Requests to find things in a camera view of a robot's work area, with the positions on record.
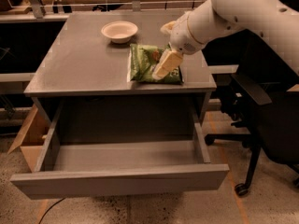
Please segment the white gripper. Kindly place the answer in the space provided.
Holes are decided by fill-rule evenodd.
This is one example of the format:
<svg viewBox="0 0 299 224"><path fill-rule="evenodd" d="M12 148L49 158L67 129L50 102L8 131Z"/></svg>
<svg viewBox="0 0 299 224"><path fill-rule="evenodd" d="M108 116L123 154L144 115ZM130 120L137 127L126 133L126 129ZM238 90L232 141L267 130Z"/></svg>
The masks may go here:
<svg viewBox="0 0 299 224"><path fill-rule="evenodd" d="M198 8L186 12L176 21L164 24L160 31L170 35L171 49L163 52L153 70L152 77L157 80L166 77L181 65L182 54L194 54L202 50L210 41L236 33L237 26L219 16L214 11L211 0L206 0Z"/></svg>

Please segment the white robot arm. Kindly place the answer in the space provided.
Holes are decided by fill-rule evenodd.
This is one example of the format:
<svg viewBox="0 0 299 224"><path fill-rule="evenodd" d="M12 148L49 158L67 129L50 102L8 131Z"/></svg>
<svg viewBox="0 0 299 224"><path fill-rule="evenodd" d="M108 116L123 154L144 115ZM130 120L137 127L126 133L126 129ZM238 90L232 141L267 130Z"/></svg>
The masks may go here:
<svg viewBox="0 0 299 224"><path fill-rule="evenodd" d="M248 29L260 37L294 72L299 72L299 14L279 0L206 0L161 30L169 46L155 66L162 79L179 67L185 55L210 41Z"/></svg>

